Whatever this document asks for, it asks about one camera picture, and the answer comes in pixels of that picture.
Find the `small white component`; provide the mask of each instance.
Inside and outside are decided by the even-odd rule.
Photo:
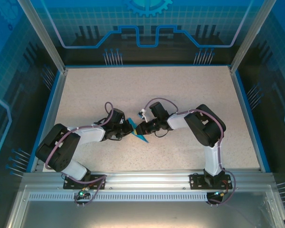
[[[174,113],[172,116],[170,116],[167,120],[170,128],[173,130],[183,128],[183,127],[189,127],[187,122],[185,121],[184,117],[188,115],[189,113],[177,115]]]
[[[222,143],[220,145],[220,151],[222,154]],[[218,143],[214,147],[204,146],[205,152],[205,171],[211,176],[218,175],[221,172],[219,167],[219,156],[218,156]]]
[[[82,164],[74,161],[73,159],[69,163],[69,165],[62,170],[61,172],[65,173],[68,176],[73,177],[76,180],[81,180],[85,176],[87,169]]]

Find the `metal frame post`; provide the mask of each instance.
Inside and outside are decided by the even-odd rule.
[[[261,27],[263,26],[268,14],[270,13],[272,7],[274,6],[276,0],[264,0],[263,5],[261,6],[259,12],[257,13],[256,18],[254,19],[246,37],[239,47],[236,56],[234,57],[230,68],[231,72],[235,73],[238,66],[242,62],[245,54],[247,53],[248,49],[250,48],[252,42],[254,41],[255,37],[259,33]]]
[[[42,24],[40,17],[38,16],[34,6],[30,2],[30,0],[18,0],[18,3],[22,7],[25,15],[28,17],[31,25],[33,26],[34,30],[36,31],[37,35],[39,36],[41,42],[43,43],[44,47],[46,48],[48,54],[52,58],[54,64],[56,65],[57,69],[64,73],[65,65],[57,52],[46,28]]]

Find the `speckled work surface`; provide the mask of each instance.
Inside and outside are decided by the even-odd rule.
[[[92,124],[107,116],[104,104],[111,101],[138,124],[137,113],[154,97],[172,100],[180,112],[206,104],[227,126],[222,145],[224,166],[259,167],[226,66],[70,69],[56,123]],[[169,113],[175,111],[171,104],[161,103]],[[88,143],[78,146],[73,159],[93,171],[204,168],[203,148],[189,128],[171,131],[163,138],[147,135],[146,139],[149,143],[131,134],[120,142]]]

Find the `blue object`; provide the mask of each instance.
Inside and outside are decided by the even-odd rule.
[[[128,121],[132,125],[133,129],[135,129],[137,127],[137,125],[133,122],[133,120],[131,118],[129,118]],[[134,134],[134,132],[132,132],[132,134],[135,135],[136,137],[140,138],[141,140],[145,141],[146,143],[149,143],[143,135],[137,135],[137,134]]]

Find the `connector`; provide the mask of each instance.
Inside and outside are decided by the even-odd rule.
[[[139,113],[138,113],[138,116],[142,119],[142,120],[144,120],[145,119],[145,114],[146,113],[146,110],[144,110],[144,109],[142,109]]]

